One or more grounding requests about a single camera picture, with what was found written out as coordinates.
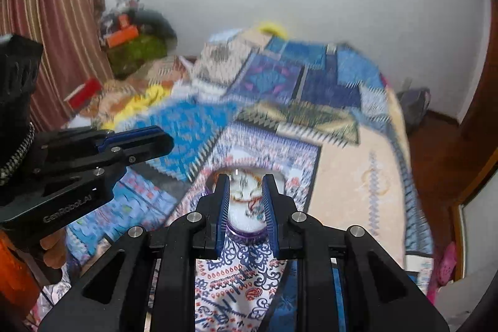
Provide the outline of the person's hand holding gripper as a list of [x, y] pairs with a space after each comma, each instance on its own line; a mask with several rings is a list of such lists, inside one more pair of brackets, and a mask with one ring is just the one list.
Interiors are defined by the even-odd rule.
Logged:
[[43, 249], [43, 261], [52, 269], [61, 269], [66, 263], [66, 228], [40, 240]]

